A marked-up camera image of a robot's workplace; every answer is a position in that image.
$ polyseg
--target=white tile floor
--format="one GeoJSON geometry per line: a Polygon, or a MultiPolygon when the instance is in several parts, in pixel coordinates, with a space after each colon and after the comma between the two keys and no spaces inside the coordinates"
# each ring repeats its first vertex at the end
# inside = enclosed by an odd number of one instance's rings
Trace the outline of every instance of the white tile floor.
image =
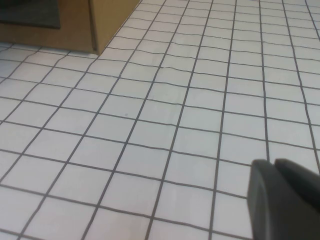
{"type": "Polygon", "coordinates": [[[0,43],[0,239],[251,239],[252,160],[320,170],[319,28],[317,0],[142,0],[100,57],[0,43]]]}

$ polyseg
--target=black plastic object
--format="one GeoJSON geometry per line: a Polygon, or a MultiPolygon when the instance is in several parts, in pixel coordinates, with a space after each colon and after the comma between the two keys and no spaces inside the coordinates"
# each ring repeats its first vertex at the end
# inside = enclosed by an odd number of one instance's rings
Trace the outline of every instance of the black plastic object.
{"type": "Polygon", "coordinates": [[[320,240],[320,177],[296,163],[254,160],[247,204],[254,240],[320,240]]]}

